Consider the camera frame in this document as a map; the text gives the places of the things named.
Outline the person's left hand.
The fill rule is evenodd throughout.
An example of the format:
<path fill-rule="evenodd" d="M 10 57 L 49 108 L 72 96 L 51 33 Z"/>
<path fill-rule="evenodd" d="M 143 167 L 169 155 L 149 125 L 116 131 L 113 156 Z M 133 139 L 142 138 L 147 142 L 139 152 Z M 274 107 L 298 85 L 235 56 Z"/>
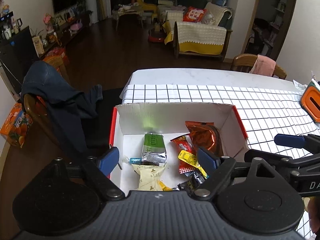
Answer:
<path fill-rule="evenodd" d="M 309 224 L 312 232 L 319 236 L 319 227 L 320 227 L 320 204 L 319 204 L 319 196 L 311 197 L 308 205 L 308 214 L 309 214 Z"/>

